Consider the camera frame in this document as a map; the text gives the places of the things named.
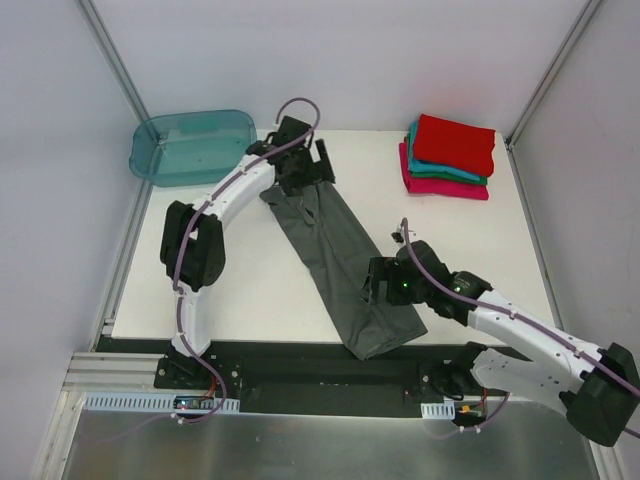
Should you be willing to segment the teal folded t shirt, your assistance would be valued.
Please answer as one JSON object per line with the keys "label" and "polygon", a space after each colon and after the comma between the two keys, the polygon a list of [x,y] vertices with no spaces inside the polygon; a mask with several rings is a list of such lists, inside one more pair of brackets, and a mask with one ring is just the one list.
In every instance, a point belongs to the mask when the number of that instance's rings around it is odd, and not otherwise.
{"label": "teal folded t shirt", "polygon": [[465,180],[475,179],[473,175],[463,172],[462,170],[456,169],[454,167],[417,160],[414,156],[414,141],[416,140],[417,130],[418,122],[414,121],[411,123],[409,133],[407,135],[409,151],[409,171],[414,176],[426,176],[427,174],[448,174],[453,175],[454,177],[463,178]]}

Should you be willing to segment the teal plastic bin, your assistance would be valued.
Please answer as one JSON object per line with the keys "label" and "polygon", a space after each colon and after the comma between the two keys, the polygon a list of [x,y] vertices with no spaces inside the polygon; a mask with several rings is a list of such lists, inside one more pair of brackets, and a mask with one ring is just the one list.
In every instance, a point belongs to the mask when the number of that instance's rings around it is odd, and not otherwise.
{"label": "teal plastic bin", "polygon": [[156,116],[135,130],[129,168],[157,187],[213,184],[238,165],[255,141],[254,121],[240,110]]}

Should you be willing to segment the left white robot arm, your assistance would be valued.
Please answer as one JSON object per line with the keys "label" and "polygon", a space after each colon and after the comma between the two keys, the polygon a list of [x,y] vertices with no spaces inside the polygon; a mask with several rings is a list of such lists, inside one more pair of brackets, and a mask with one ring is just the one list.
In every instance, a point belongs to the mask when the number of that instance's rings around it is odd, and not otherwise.
{"label": "left white robot arm", "polygon": [[334,181],[325,141],[314,137],[312,125],[286,116],[275,131],[247,148],[211,193],[192,203],[169,205],[160,261],[176,299],[176,333],[171,344],[186,356],[178,363],[176,375],[188,388],[202,388],[211,377],[210,363],[200,357],[211,344],[202,298],[225,267],[226,227],[271,187],[293,197],[306,187]]}

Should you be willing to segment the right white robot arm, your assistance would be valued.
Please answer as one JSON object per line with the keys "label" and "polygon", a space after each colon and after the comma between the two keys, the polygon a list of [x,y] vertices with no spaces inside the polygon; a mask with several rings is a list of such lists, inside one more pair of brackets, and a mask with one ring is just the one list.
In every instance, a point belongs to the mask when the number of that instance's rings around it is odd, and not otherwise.
{"label": "right white robot arm", "polygon": [[483,387],[524,397],[605,447],[630,431],[639,406],[639,372],[622,345],[601,347],[529,316],[486,280],[450,271],[424,241],[404,245],[393,257],[371,258],[364,290],[372,304],[425,304],[518,352],[513,358],[468,343],[449,368],[457,392],[469,395]]}

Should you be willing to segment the grey t shirt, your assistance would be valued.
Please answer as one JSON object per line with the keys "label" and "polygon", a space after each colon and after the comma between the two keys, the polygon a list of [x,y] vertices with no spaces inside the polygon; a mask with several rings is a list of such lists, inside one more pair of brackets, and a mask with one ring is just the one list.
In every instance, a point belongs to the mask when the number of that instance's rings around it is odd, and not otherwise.
{"label": "grey t shirt", "polygon": [[389,352],[427,333],[415,308],[371,305],[363,289],[370,259],[380,252],[333,184],[287,196],[274,186],[260,194],[308,268],[343,345],[360,360]]}

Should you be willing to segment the right aluminium frame post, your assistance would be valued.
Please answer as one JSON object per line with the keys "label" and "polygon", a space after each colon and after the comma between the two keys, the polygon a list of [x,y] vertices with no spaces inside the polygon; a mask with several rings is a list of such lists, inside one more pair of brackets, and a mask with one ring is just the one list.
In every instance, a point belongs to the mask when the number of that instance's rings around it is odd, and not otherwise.
{"label": "right aluminium frame post", "polygon": [[588,0],[584,2],[584,5],[581,7],[576,19],[571,24],[567,34],[545,69],[514,127],[506,136],[505,144],[508,151],[512,151],[522,137],[534,114],[538,111],[556,79],[563,71],[564,66],[605,5],[605,0]]}

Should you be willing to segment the red folded t shirt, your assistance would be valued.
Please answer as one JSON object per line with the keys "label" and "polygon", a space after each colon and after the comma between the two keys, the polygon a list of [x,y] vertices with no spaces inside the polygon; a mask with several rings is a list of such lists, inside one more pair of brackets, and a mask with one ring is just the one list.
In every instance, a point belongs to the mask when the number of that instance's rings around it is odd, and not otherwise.
{"label": "red folded t shirt", "polygon": [[413,141],[413,157],[481,177],[494,173],[493,129],[421,115]]}

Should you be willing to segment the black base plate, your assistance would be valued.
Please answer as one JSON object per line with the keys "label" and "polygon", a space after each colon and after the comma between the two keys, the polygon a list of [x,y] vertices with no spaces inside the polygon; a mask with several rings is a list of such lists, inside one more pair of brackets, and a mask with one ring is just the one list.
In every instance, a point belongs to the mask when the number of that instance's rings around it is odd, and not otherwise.
{"label": "black base plate", "polygon": [[449,387],[482,393],[473,380],[445,377],[465,345],[401,346],[364,361],[341,344],[317,343],[217,341],[201,361],[180,356],[167,340],[102,338],[97,350],[156,354],[156,389],[227,397],[243,413],[417,418]]}

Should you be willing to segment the aluminium frame post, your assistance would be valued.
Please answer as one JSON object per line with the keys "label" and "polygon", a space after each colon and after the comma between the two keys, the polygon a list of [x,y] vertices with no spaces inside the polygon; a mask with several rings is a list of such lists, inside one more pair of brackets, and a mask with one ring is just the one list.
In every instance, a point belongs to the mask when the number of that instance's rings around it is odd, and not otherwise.
{"label": "aluminium frame post", "polygon": [[576,19],[571,24],[567,34],[545,69],[514,127],[506,136],[505,144],[508,151],[512,151],[522,137],[534,114],[538,111],[556,79],[563,71],[564,66],[605,5],[605,0],[588,0],[584,2],[584,5],[581,7]]}
{"label": "aluminium frame post", "polygon": [[139,122],[144,122],[150,118],[142,97],[136,88],[118,49],[112,39],[102,16],[92,0],[77,0],[78,6],[94,40],[96,41],[111,73],[118,83],[126,101],[132,109]]}

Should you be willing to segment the left aluminium frame post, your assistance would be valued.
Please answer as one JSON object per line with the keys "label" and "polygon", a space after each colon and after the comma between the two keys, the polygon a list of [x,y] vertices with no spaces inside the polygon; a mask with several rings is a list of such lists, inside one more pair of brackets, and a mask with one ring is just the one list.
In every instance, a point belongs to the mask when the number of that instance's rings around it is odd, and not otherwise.
{"label": "left aluminium frame post", "polygon": [[111,73],[118,83],[126,101],[132,109],[139,122],[144,122],[150,118],[142,97],[136,88],[118,49],[112,39],[102,16],[92,0],[77,0],[78,6],[94,40],[96,41]]}

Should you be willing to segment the green folded t shirt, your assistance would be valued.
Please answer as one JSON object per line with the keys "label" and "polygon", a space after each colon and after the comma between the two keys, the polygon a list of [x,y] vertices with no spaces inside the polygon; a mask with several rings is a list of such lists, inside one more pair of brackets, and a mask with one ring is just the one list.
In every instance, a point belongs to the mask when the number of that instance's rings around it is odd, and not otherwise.
{"label": "green folded t shirt", "polygon": [[455,167],[434,164],[417,160],[414,157],[414,140],[418,131],[418,121],[411,123],[406,140],[408,141],[408,170],[414,178],[440,178],[459,183],[486,186],[488,180],[473,173],[469,173]]}

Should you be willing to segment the pink folded t shirt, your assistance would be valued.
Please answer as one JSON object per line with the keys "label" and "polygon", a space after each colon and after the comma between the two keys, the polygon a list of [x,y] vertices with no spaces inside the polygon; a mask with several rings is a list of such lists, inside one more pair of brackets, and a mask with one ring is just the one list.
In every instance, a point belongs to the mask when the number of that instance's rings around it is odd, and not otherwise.
{"label": "pink folded t shirt", "polygon": [[460,183],[440,178],[416,178],[410,175],[408,147],[398,145],[400,171],[403,184],[412,195],[440,195],[469,200],[487,201],[489,191],[486,186]]}

